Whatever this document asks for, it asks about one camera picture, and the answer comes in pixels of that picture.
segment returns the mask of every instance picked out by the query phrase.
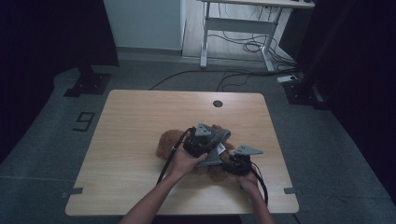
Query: power strip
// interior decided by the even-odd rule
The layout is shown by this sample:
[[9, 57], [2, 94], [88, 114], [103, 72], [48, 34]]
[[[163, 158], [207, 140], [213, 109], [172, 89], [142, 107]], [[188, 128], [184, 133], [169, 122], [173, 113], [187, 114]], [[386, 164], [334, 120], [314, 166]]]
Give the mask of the power strip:
[[286, 76], [286, 77], [279, 77], [276, 79], [277, 83], [289, 82], [289, 81], [296, 81], [298, 78], [296, 76]]

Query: white wall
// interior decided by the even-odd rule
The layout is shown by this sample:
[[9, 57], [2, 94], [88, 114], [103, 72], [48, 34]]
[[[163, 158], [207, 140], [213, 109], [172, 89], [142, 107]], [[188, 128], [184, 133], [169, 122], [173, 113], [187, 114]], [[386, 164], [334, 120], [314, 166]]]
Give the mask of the white wall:
[[181, 50], [186, 0], [104, 0], [116, 47]]

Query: table top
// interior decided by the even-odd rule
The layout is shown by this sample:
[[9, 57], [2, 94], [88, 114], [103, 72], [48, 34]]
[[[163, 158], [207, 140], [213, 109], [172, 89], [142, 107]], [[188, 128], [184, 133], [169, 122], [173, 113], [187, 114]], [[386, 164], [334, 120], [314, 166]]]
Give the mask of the table top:
[[[215, 107], [214, 101], [222, 101]], [[66, 214], [125, 215], [155, 185], [165, 161], [155, 155], [161, 134], [198, 123], [231, 131], [228, 142], [264, 151], [251, 156], [268, 188], [271, 213], [296, 213], [292, 188], [276, 133], [261, 94], [198, 91], [112, 91], [92, 137]], [[171, 190], [159, 215], [252, 213], [232, 177], [214, 182], [188, 174]]]
[[313, 8], [314, 2], [306, 3], [304, 0], [298, 2], [291, 0], [199, 0], [209, 3], [227, 3], [240, 5], [268, 6], [268, 7], [293, 7], [293, 8]]

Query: white desk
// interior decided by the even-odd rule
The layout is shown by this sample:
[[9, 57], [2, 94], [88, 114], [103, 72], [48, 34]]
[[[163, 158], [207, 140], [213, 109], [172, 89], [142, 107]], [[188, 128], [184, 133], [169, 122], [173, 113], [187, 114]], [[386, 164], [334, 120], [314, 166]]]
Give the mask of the white desk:
[[[300, 0], [298, 2], [291, 0], [200, 0], [200, 1], [207, 3], [206, 14], [205, 14], [204, 42], [202, 44], [200, 66], [202, 68], [206, 68], [207, 32], [209, 30], [229, 31], [229, 32], [269, 35], [267, 41], [265, 41], [264, 48], [262, 48], [262, 57], [264, 58], [265, 65], [267, 66], [269, 72], [275, 71], [268, 50], [274, 38], [274, 34], [276, 31], [280, 14], [282, 13], [282, 9], [284, 7], [313, 8], [315, 6], [313, 2], [306, 3], [303, 0]], [[224, 19], [224, 18], [210, 18], [209, 17], [210, 3], [228, 3], [228, 4], [240, 4], [240, 5], [279, 7], [279, 10], [277, 11], [276, 18], [273, 21], [248, 21], [248, 20], [236, 20], [236, 19]]]

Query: stuffed animal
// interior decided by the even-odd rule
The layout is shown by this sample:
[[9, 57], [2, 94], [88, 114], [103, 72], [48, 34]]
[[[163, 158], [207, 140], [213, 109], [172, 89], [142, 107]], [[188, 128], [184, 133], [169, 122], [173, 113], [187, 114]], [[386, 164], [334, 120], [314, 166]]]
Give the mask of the stuffed animal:
[[[212, 125], [214, 130], [222, 130], [219, 125]], [[177, 140], [183, 134], [181, 130], [169, 130], [161, 135], [160, 142], [158, 143], [158, 147], [156, 150], [156, 155], [158, 158], [163, 160], [168, 160], [169, 155], [171, 154], [172, 147], [177, 143]], [[224, 162], [230, 161], [230, 151], [235, 149], [235, 147], [228, 143], [227, 140], [224, 140], [222, 144], [225, 146], [225, 150], [219, 154], [219, 157]], [[209, 177], [213, 181], [221, 181], [225, 177], [227, 177], [228, 173], [224, 171], [223, 167], [219, 165], [211, 165], [211, 166], [199, 166], [195, 167], [193, 170], [197, 175], [208, 174]]]

